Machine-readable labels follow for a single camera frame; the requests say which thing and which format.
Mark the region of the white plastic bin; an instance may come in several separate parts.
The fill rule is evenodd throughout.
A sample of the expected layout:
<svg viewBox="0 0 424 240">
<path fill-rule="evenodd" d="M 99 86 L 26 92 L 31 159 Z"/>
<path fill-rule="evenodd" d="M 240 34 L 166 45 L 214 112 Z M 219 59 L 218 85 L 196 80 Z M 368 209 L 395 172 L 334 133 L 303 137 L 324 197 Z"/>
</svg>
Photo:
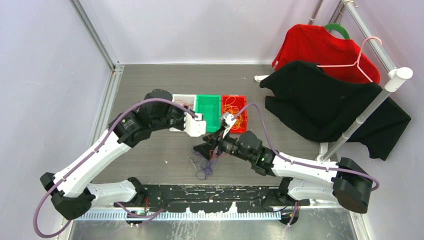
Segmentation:
<svg viewBox="0 0 424 240">
<path fill-rule="evenodd" d="M 197 105 L 196 94 L 173 94 L 172 101 L 182 107 L 187 107 L 189 110 L 195 112 Z"/>
</svg>

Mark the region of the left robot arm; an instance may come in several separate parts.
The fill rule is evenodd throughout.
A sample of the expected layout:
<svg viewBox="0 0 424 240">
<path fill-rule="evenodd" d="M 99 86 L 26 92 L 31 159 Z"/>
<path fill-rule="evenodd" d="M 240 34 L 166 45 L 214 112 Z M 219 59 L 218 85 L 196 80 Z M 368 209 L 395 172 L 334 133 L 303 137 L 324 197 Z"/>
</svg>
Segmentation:
<svg viewBox="0 0 424 240">
<path fill-rule="evenodd" d="M 127 153 L 151 134 L 170 128 L 188 133 L 187 121 L 196 114 L 174 103 L 170 92 L 155 89 L 144 100 L 120 113 L 100 138 L 74 162 L 57 173 L 46 172 L 40 182 L 55 210 L 66 220 L 84 215 L 92 207 L 107 205 L 141 206 L 147 191 L 136 177 L 115 183 L 93 183 L 114 160 Z"/>
</svg>

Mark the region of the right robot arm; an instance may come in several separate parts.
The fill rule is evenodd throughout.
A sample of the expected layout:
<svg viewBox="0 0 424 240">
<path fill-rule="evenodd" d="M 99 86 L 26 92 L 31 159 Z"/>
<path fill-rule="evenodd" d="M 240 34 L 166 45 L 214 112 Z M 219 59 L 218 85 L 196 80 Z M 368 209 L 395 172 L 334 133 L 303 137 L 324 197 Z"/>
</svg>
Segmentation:
<svg viewBox="0 0 424 240">
<path fill-rule="evenodd" d="M 250 163 L 251 169 L 261 176 L 281 177 L 277 198 L 283 205 L 314 199 L 337 202 L 359 214 L 368 212 L 373 183 L 350 158 L 322 162 L 274 153 L 251 131 L 238 138 L 217 131 L 204 136 L 203 143 L 193 150 L 207 160 L 214 151 L 226 153 Z"/>
</svg>

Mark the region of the green plastic bin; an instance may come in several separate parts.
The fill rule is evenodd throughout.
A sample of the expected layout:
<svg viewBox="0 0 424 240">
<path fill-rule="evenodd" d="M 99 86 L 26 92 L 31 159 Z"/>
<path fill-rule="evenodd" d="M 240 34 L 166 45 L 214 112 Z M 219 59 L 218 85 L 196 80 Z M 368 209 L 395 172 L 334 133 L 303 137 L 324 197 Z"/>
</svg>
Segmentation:
<svg viewBox="0 0 424 240">
<path fill-rule="evenodd" d="M 196 96 L 195 111 L 203 115 L 206 121 L 206 132 L 213 133 L 221 127 L 221 95 L 198 94 Z"/>
</svg>

